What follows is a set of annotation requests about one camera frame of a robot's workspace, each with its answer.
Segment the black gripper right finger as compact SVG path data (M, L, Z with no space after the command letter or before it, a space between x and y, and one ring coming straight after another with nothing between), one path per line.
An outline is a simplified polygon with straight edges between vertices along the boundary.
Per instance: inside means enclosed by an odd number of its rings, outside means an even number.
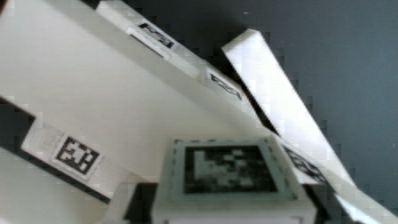
M327 184L304 184L305 194L316 206L314 224L355 224Z

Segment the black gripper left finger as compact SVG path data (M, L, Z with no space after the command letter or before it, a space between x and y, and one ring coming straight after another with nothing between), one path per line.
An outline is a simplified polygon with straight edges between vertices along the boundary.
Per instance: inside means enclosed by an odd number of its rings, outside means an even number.
M117 187L105 224L151 224L156 183L122 183Z

